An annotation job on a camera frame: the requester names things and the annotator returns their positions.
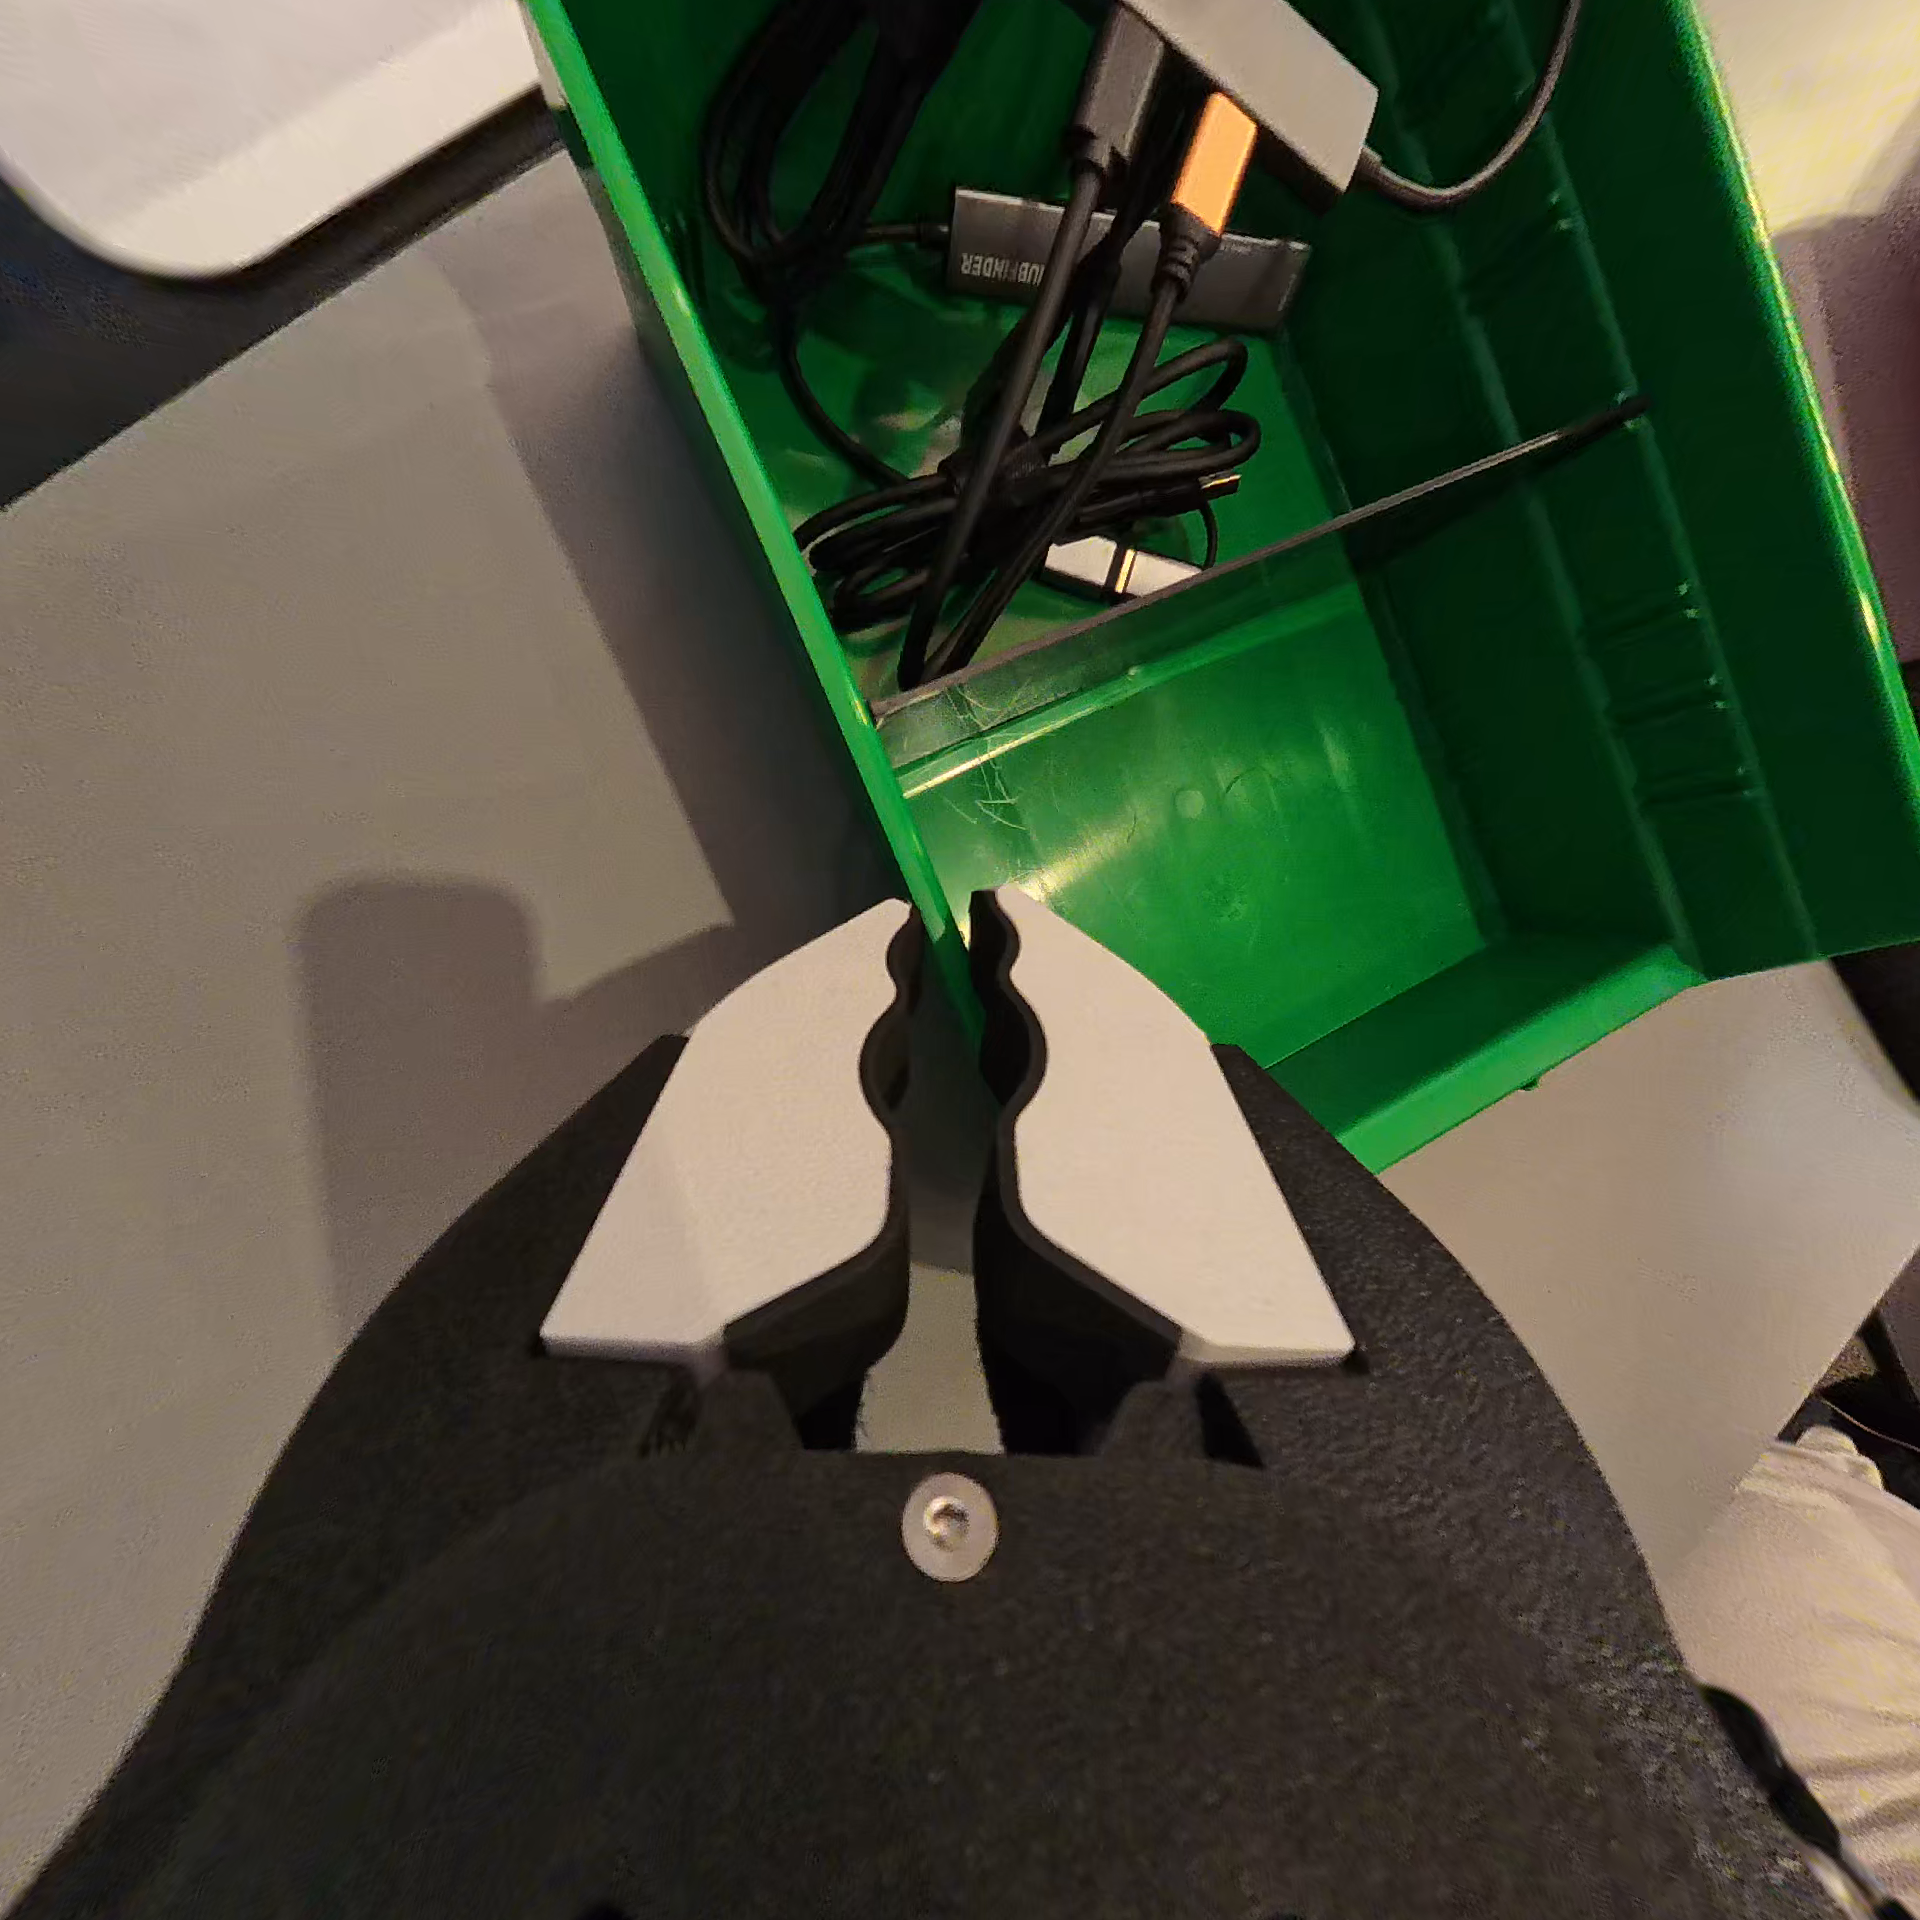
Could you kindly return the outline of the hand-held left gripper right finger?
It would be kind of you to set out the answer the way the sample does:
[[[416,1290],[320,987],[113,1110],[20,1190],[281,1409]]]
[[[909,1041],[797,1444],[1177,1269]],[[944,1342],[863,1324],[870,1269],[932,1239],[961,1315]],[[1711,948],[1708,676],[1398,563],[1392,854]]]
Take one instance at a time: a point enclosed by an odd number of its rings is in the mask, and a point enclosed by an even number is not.
[[[1357,1356],[1179,1002],[1017,885],[973,893],[968,977],[996,1105],[976,1343],[1007,1452],[1092,1452],[1142,1385]]]

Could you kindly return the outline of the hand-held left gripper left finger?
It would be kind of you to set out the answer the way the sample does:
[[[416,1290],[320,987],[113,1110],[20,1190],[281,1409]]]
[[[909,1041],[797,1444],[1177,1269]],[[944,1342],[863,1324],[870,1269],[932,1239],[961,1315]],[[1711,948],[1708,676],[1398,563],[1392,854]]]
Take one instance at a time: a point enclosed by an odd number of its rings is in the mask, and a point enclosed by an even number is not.
[[[846,1444],[909,1293],[901,1107],[920,919],[885,898],[683,1038],[540,1327],[544,1353],[766,1375]]]

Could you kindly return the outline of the green plastic bin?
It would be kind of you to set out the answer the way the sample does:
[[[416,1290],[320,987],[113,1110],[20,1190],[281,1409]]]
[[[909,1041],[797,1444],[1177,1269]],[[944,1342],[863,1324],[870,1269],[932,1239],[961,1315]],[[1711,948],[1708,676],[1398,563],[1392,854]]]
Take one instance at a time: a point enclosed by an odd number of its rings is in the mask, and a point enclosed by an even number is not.
[[[977,661],[1641,393],[1641,420],[1273,636],[899,774],[892,634],[803,522],[953,443],[1023,303],[944,286],[955,187],[1065,203],[1113,5],[526,5],[641,341],[799,647],[939,972],[1017,885],[1373,1167],[1675,995],[1916,939],[1916,719],[1695,5],[1293,5],[1377,85],[1309,207],[1229,233],[1262,426],[1197,518],[1029,585]]]

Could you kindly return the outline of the black braided cable copper plug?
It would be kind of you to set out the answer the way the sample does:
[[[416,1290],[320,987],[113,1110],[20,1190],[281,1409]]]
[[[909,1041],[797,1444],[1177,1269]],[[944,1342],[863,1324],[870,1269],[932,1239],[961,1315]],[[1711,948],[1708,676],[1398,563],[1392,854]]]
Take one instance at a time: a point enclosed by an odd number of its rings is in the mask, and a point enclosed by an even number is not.
[[[1211,343],[1188,367],[1161,361],[1232,223],[1256,125],[1216,91],[1174,133],[1174,159],[1145,175],[1163,187],[1161,201],[1117,207],[1095,246],[1087,233],[1103,175],[1092,159],[1072,170],[1036,301],[1001,357],[981,427],[953,453],[937,543],[885,569],[888,585],[917,585],[901,634],[901,690],[971,665],[1055,547],[1188,513],[1256,449],[1256,422],[1229,406],[1241,346]],[[1115,386],[1081,403],[1123,251],[1147,210],[1159,218],[1159,242],[1135,346]]]

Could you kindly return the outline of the black cable silver plug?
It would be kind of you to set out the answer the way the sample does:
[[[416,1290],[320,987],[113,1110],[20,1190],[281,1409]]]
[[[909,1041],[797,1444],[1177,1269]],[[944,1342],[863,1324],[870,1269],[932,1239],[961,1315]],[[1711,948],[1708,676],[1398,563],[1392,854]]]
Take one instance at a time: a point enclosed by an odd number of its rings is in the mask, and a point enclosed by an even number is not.
[[[1147,207],[1150,201],[1161,201],[1163,187],[1150,186],[1145,175],[1159,159],[1177,159],[1177,124],[1184,124],[1207,103],[1197,103],[1190,87],[1174,85],[1168,76],[1171,63],[1172,53],[1166,42],[1134,12],[1123,5],[1113,5],[1095,35],[1092,53],[1072,99],[1072,117],[1065,134],[1070,163],[1068,191],[1072,191],[1072,170],[1076,163],[1092,159],[1103,175],[1087,233],[1091,250],[1113,226],[1117,207],[1134,203]],[[822,597],[830,621],[846,638],[877,638],[883,634],[892,634],[896,641],[894,674],[901,654],[904,614],[917,595],[917,585],[888,585],[885,569],[892,563],[913,559],[937,543],[942,532],[939,522],[944,518],[947,506],[944,479],[953,474],[953,453],[960,449],[961,439],[971,436],[981,427],[989,410],[995,377],[1004,371],[1001,357],[1020,319],[995,348],[988,366],[976,375],[973,386],[967,390],[967,401],[953,431],[953,443],[937,463],[927,463],[913,474],[883,467],[875,471],[875,484],[867,487],[846,503],[815,513],[812,518],[805,518],[797,530],[799,553]],[[1141,319],[1117,319],[1109,314],[1087,359],[1085,380],[1078,390],[1081,403],[1097,401],[1115,386],[1131,357],[1131,348],[1135,346],[1137,327]],[[1181,367],[1188,367],[1193,357],[1211,348],[1211,343],[1236,343],[1245,349],[1241,339],[1225,333],[1184,353],[1168,353],[1168,343],[1177,329],[1179,323],[1174,319],[1161,353],[1163,363],[1177,361]],[[1236,404],[1243,375],[1236,393],[1229,397],[1229,406],[1251,417],[1256,422],[1256,430],[1262,430],[1259,420]],[[1109,569],[1097,582],[1083,574],[1070,587],[1081,595],[1099,591],[1117,598],[1123,597],[1123,587],[1115,585],[1115,575],[1127,569],[1131,534],[1145,523],[1181,518],[1200,522],[1205,543],[1197,565],[1214,565],[1219,556],[1216,503],[1236,490],[1241,468],[1255,458],[1259,441],[1262,436],[1243,463],[1235,471],[1216,476],[1207,484],[1205,498],[1193,509],[1163,518],[1135,518],[1131,525],[1109,534],[1091,534],[1076,539],[1075,543],[1060,543],[1051,551],[1044,569],[1029,585],[1037,582],[1047,574],[1057,580],[1068,578],[1070,569],[1065,563],[1072,557],[1081,557],[1085,565],[1103,559]],[[973,663],[989,647],[991,634],[976,654]]]

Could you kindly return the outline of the silver usb hub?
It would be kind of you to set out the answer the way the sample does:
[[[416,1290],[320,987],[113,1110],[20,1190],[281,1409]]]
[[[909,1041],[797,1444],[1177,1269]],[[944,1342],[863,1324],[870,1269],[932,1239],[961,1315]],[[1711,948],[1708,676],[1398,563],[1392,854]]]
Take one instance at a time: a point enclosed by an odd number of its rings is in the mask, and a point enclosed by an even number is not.
[[[1127,2],[1262,130],[1273,167],[1309,207],[1356,181],[1377,85],[1289,2]]]

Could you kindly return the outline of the dark grey usb hub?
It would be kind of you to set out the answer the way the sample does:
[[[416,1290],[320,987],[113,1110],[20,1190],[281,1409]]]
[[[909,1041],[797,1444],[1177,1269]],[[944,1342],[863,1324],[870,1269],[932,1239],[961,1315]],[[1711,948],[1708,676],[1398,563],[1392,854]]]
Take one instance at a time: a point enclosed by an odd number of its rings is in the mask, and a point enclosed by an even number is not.
[[[955,187],[944,242],[944,286],[960,298],[1033,303],[1065,207],[1037,199]],[[1110,316],[1141,319],[1161,251],[1145,221],[1119,255]],[[1228,230],[1193,276],[1177,323],[1200,329],[1273,332],[1305,276],[1309,250],[1289,238]]]

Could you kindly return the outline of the person's white clothing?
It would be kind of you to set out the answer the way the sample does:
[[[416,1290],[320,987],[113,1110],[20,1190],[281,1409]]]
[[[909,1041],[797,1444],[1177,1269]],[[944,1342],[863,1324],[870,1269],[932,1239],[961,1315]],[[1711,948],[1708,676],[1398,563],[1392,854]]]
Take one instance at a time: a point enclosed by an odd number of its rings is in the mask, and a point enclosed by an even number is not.
[[[1662,1583],[1693,1677],[1752,1710],[1857,1862],[1917,1894],[1917,1514],[1844,1428],[1769,1444]]]

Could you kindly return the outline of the dark blue table mat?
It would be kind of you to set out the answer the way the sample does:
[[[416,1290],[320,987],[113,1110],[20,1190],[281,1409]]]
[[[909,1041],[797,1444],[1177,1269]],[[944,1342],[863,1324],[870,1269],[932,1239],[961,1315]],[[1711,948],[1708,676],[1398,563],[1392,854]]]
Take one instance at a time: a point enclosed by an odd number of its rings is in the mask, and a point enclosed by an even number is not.
[[[560,145],[535,91],[265,259],[209,276],[109,262],[3,187],[3,503],[540,165]]]

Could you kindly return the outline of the white stand base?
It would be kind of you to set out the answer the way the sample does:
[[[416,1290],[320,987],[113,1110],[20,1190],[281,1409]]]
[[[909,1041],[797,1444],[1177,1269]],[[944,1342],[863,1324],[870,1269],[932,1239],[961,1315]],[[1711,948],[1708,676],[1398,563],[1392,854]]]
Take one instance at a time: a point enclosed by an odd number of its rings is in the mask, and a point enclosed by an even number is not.
[[[212,278],[537,91],[515,2],[5,2],[3,173],[112,266]]]

